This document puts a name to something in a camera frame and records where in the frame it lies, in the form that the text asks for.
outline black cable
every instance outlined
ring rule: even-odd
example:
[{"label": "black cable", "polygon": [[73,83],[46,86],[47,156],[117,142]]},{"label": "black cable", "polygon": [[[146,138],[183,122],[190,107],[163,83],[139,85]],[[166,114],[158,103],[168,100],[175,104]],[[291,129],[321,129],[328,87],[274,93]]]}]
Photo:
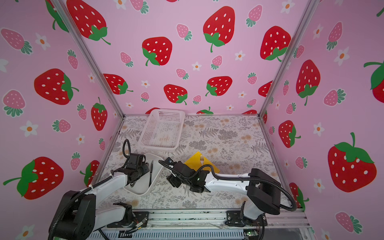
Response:
[{"label": "black cable", "polygon": [[280,186],[280,185],[278,185],[278,184],[276,184],[276,183],[274,183],[272,181],[269,181],[269,180],[266,180],[266,179],[263,179],[263,178],[259,178],[259,177],[219,177],[219,176],[216,175],[213,166],[210,165],[210,164],[206,164],[206,165],[201,166],[194,174],[192,174],[191,176],[187,177],[187,176],[184,176],[181,172],[171,168],[165,161],[159,160],[159,163],[161,165],[163,165],[165,168],[171,170],[172,172],[174,172],[175,174],[179,175],[181,178],[186,179],[186,180],[194,178],[197,174],[199,174],[199,172],[203,168],[210,167],[212,175],[216,179],[218,179],[218,180],[226,180],[226,181],[251,181],[252,180],[252,181],[257,181],[257,182],[263,182],[263,183],[272,185],[272,186],[276,187],[277,189],[279,189],[288,198],[288,200],[292,204],[292,207],[288,207],[288,206],[285,206],[283,204],[280,204],[280,208],[288,210],[288,211],[292,211],[292,212],[296,211],[296,209],[297,209],[297,205],[296,205],[295,199],[282,186]]}]

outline white tray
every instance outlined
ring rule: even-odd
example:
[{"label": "white tray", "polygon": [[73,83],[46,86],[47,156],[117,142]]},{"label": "white tray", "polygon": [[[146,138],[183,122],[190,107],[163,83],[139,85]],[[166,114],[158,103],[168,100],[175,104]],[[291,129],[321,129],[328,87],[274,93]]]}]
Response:
[{"label": "white tray", "polygon": [[149,171],[146,174],[144,174],[139,180],[137,180],[133,187],[131,187],[131,185],[128,184],[123,188],[128,192],[139,197],[143,197],[147,195],[152,190],[153,186],[159,179],[160,174],[164,169],[164,167],[159,163],[159,160],[163,160],[161,157],[153,155],[151,153],[146,153],[144,155],[146,157],[146,162],[149,164],[149,170],[151,170],[151,163],[153,161],[151,185],[149,186],[149,175],[150,175],[150,171]]}]

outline pink wallpaper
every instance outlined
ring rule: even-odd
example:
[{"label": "pink wallpaper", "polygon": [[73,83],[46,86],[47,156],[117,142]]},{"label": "pink wallpaper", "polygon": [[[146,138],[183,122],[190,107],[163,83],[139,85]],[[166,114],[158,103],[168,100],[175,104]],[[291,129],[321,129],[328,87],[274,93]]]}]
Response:
[{"label": "pink wallpaper", "polygon": [[256,113],[306,0],[67,0],[126,114]]},{"label": "pink wallpaper", "polygon": [[379,239],[384,2],[324,0],[266,126],[317,239]]},{"label": "pink wallpaper", "polygon": [[1,239],[46,239],[62,195],[93,179],[118,118],[49,2],[6,1],[0,33]]}]

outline floral tablecloth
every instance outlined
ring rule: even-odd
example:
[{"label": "floral tablecloth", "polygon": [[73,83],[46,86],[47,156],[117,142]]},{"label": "floral tablecloth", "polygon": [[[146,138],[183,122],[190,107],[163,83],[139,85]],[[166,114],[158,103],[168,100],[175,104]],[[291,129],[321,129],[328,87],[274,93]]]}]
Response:
[{"label": "floral tablecloth", "polygon": [[[108,176],[111,169],[117,169],[125,162],[122,144],[127,138],[133,153],[152,153],[164,159],[185,162],[200,151],[223,174],[242,174],[258,168],[277,181],[269,149],[256,116],[186,116],[180,144],[175,152],[144,150],[137,144],[147,116],[128,116],[120,131],[111,155],[102,173]],[[135,209],[232,209],[239,208],[247,196],[232,192],[191,192],[182,184],[172,187],[167,181],[170,171],[164,169],[151,192],[138,197],[119,189],[106,198],[101,207],[109,207],[115,202],[127,202]],[[288,200],[281,197],[281,203]]]}]

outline plastic basket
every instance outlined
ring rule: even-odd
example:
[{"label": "plastic basket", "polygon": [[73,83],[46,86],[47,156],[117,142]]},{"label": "plastic basket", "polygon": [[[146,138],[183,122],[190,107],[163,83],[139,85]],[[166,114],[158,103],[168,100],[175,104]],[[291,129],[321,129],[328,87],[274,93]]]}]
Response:
[{"label": "plastic basket", "polygon": [[174,151],[179,146],[185,112],[170,109],[152,110],[139,138],[139,146]]}]

